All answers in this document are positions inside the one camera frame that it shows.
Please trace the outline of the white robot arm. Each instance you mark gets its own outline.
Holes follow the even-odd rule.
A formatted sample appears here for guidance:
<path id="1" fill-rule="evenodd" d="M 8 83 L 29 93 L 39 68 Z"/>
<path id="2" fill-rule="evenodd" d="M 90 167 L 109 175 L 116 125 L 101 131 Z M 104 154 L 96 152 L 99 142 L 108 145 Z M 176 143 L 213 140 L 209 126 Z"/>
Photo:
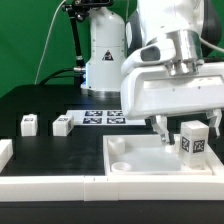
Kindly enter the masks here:
<path id="1" fill-rule="evenodd" d="M 214 132 L 224 110 L 224 62 L 205 57 L 222 35 L 211 0 L 137 0 L 124 22 L 93 6 L 85 91 L 121 95 L 123 115 L 150 119 L 167 142 L 167 118 L 205 113 Z"/>

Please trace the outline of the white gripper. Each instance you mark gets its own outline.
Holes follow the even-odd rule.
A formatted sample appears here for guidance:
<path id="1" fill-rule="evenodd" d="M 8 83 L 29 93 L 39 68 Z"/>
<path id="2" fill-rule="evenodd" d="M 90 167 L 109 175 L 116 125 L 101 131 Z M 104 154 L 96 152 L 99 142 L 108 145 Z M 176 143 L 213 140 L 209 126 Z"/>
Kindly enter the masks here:
<path id="1" fill-rule="evenodd" d="M 197 63 L 183 70 L 172 63 L 184 48 L 170 38 L 134 51 L 123 63 L 121 108 L 130 120 L 150 118 L 163 144 L 173 145 L 167 117 L 206 112 L 212 135 L 220 136 L 224 108 L 224 62 Z"/>

